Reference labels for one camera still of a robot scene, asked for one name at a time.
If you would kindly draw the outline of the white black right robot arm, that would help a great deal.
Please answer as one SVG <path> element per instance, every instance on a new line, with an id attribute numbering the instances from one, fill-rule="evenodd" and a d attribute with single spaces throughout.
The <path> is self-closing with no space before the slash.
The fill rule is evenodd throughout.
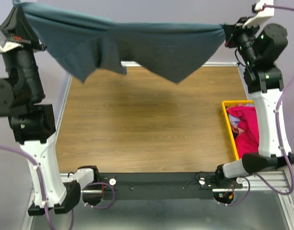
<path id="1" fill-rule="evenodd" d="M 244 79 L 253 100 L 259 128 L 259 148 L 242 159 L 219 165 L 214 183 L 224 188 L 232 178 L 248 176 L 294 164 L 294 153 L 288 143 L 284 116 L 278 107 L 285 86 L 283 74 L 275 64 L 288 45 L 287 30 L 276 23 L 248 26 L 251 18 L 241 17 L 235 24 L 223 26 L 225 46 L 237 48 L 246 65 Z"/>

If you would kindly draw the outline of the teal blue t-shirt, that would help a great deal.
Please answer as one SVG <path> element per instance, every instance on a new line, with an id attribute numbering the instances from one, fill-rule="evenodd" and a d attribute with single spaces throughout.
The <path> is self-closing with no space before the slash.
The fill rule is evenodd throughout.
<path id="1" fill-rule="evenodd" d="M 86 81 L 97 69 L 127 74 L 133 61 L 179 83 L 199 69 L 222 45 L 219 24 L 117 23 L 36 2 L 19 2 L 48 53 L 72 76 Z"/>

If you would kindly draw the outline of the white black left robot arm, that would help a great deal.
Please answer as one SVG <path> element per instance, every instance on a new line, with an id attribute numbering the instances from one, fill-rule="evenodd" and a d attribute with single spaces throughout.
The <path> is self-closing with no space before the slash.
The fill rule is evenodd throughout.
<path id="1" fill-rule="evenodd" d="M 61 179 L 53 107 L 42 104 L 45 94 L 34 56 L 45 49 L 22 8 L 13 7 L 0 25 L 0 55 L 8 75 L 0 78 L 0 117 L 8 119 L 29 165 L 35 190 L 30 216 L 49 210 L 66 214 L 79 203 L 83 188 L 95 189 L 100 182 L 95 166 L 82 166 L 67 181 Z"/>

